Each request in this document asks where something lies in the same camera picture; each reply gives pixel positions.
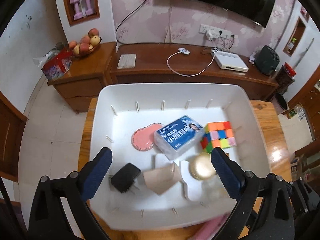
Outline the pink white rectangular box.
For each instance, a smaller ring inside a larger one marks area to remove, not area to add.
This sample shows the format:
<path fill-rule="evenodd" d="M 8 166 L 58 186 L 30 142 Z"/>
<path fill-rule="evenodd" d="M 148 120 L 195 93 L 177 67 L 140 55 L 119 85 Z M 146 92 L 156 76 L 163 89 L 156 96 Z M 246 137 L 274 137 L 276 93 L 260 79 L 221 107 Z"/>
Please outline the pink white rectangular box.
<path fill-rule="evenodd" d="M 225 223 L 230 213 L 225 213 L 219 217 L 215 217 L 204 223 L 200 230 L 195 233 L 190 239 L 192 240 L 208 240 L 212 239 L 217 232 L 220 230 L 221 226 Z"/>

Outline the white charger block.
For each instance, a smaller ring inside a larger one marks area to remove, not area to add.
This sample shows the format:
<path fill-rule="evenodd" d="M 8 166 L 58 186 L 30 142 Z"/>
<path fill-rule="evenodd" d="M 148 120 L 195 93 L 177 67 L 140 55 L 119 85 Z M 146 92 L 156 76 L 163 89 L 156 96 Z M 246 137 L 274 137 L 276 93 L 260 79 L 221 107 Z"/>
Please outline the white charger block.
<path fill-rule="evenodd" d="M 155 156 L 155 168 L 165 167 L 172 164 L 164 154 Z M 177 165 L 180 168 L 185 198 L 192 202 L 198 202 L 202 196 L 202 182 L 193 178 L 189 171 L 189 161 L 182 160 Z"/>

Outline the round gold compact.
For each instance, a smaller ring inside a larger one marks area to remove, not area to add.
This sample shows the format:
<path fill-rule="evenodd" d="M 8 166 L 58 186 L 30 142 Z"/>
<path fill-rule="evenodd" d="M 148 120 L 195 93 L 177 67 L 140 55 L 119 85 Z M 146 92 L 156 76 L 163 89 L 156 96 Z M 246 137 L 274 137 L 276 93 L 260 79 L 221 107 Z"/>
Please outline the round gold compact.
<path fill-rule="evenodd" d="M 208 153 L 201 153 L 190 157 L 189 171 L 191 176 L 197 180 L 207 180 L 216 175 L 216 170 L 211 162 L 211 156 Z"/>

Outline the black charger plug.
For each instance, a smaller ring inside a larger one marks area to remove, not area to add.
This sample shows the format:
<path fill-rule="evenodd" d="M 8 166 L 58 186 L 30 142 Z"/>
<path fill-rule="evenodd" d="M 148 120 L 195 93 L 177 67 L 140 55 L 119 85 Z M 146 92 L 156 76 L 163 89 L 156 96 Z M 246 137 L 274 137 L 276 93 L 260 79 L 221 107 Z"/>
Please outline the black charger plug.
<path fill-rule="evenodd" d="M 120 193 L 125 193 L 129 191 L 140 174 L 141 170 L 138 167 L 128 163 L 111 177 L 111 185 Z"/>

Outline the multicolour puzzle cube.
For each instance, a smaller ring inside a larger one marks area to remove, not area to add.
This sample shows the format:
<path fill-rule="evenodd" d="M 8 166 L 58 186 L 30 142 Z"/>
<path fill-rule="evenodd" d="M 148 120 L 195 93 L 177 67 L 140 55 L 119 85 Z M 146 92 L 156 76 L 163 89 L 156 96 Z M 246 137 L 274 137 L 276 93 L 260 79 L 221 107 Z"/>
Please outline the multicolour puzzle cube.
<path fill-rule="evenodd" d="M 206 153 L 220 147 L 223 150 L 236 146 L 233 129 L 229 121 L 209 122 L 204 127 L 204 135 L 200 141 L 201 148 Z"/>

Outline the blue labelled clear box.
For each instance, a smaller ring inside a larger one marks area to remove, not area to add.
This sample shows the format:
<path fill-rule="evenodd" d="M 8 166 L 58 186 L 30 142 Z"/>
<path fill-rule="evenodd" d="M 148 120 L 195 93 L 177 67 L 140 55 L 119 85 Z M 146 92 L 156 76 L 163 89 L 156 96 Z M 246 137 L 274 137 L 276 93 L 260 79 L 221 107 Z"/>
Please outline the blue labelled clear box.
<path fill-rule="evenodd" d="M 155 145 L 169 160 L 175 160 L 200 142 L 204 127 L 187 115 L 163 126 L 154 133 Z"/>

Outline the pink clear-cased puff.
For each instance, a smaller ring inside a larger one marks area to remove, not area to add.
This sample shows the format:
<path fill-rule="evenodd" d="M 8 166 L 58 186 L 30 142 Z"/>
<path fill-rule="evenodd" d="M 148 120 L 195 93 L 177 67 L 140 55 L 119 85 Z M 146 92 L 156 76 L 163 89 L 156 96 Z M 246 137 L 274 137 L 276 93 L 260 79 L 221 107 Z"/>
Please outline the pink clear-cased puff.
<path fill-rule="evenodd" d="M 153 123 L 136 130 L 131 137 L 132 146 L 139 151 L 149 151 L 155 143 L 154 133 L 162 128 L 160 123 Z"/>

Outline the wooden door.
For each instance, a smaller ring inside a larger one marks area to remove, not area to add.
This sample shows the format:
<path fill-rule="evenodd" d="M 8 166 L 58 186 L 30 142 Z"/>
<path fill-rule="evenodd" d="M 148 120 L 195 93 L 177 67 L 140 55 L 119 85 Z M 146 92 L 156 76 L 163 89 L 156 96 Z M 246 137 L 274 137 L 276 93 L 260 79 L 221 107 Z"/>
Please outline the wooden door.
<path fill-rule="evenodd" d="M 1 177 L 18 182 L 18 161 L 27 117 L 3 93 L 0 107 Z"/>

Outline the grey waste bin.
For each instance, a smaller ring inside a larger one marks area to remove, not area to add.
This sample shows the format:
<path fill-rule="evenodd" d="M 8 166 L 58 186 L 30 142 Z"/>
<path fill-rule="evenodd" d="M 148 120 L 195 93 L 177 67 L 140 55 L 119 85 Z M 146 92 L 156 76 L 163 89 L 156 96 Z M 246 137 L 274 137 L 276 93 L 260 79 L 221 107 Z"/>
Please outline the grey waste bin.
<path fill-rule="evenodd" d="M 282 110 L 287 111 L 289 109 L 287 101 L 280 93 L 276 93 L 274 99 Z"/>

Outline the white set-top box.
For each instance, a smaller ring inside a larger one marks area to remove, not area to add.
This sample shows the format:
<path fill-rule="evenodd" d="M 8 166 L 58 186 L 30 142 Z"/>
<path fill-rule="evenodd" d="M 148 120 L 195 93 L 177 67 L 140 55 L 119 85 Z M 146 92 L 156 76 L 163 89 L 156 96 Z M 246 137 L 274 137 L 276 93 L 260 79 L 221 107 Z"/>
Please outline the white set-top box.
<path fill-rule="evenodd" d="M 225 51 L 211 51 L 211 55 L 219 68 L 224 70 L 233 70 L 237 72 L 248 72 L 249 68 L 239 55 Z"/>

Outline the red tissue box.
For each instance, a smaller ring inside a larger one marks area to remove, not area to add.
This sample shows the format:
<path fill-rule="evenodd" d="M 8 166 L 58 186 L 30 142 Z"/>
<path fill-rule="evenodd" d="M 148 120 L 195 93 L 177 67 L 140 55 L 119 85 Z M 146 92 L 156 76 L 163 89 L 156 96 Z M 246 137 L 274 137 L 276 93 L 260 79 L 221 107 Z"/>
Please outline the red tissue box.
<path fill-rule="evenodd" d="M 35 66 L 39 67 L 48 81 L 53 81 L 64 76 L 72 65 L 73 53 L 63 48 L 51 50 L 43 57 L 33 58 Z"/>

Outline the wooden tv cabinet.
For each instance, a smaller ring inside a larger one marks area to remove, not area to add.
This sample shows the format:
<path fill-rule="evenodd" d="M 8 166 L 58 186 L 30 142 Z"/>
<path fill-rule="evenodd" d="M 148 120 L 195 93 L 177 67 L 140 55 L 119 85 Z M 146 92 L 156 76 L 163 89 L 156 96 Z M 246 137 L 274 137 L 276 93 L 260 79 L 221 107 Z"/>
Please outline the wooden tv cabinet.
<path fill-rule="evenodd" d="M 48 81 L 76 113 L 87 112 L 92 98 L 108 85 L 152 82 L 196 82 L 239 85 L 253 100 L 266 100 L 278 87 L 275 79 L 261 74 L 242 60 L 246 73 L 224 70 L 199 46 L 186 46 L 189 55 L 178 52 L 180 44 L 131 44 L 116 47 L 102 43 L 85 57 L 76 57 L 61 78 Z M 134 68 L 117 69 L 122 54 L 136 54 Z"/>

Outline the fruit bowl with peaches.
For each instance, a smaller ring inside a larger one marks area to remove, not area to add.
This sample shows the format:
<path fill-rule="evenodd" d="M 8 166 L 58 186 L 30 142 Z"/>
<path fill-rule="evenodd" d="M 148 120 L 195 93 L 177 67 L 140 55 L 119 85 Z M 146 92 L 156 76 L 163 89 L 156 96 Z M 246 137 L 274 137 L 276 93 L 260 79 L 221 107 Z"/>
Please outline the fruit bowl with peaches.
<path fill-rule="evenodd" d="M 89 30 L 88 34 L 83 36 L 79 42 L 71 41 L 69 42 L 68 49 L 76 57 L 86 56 L 92 53 L 97 46 L 101 43 L 102 39 L 100 37 L 99 30 L 97 28 L 92 28 Z"/>

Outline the pink dumbbell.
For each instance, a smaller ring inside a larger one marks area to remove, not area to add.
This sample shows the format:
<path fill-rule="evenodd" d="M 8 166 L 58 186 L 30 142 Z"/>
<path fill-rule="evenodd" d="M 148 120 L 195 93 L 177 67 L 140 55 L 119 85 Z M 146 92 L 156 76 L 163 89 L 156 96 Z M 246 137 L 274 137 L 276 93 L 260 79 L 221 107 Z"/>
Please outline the pink dumbbell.
<path fill-rule="evenodd" d="M 73 16 L 74 20 L 77 21 L 83 18 L 84 15 L 80 9 L 80 0 L 69 0 L 69 2 L 71 3 L 71 5 L 74 6 L 74 11 L 75 11 L 75 14 Z"/>
<path fill-rule="evenodd" d="M 91 5 L 91 0 L 85 0 L 86 2 L 86 16 L 91 16 L 95 13 L 94 8 Z"/>

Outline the white wall power strip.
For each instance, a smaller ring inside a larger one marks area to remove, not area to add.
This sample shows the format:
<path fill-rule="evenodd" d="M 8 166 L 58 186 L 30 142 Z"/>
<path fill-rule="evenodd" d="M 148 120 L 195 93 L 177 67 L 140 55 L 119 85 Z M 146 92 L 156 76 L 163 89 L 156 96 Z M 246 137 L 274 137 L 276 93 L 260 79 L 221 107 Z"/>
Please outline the white wall power strip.
<path fill-rule="evenodd" d="M 204 34 L 208 41 L 212 41 L 213 39 L 217 38 L 229 39 L 233 35 L 231 31 L 212 27 L 206 24 L 200 25 L 199 33 Z"/>

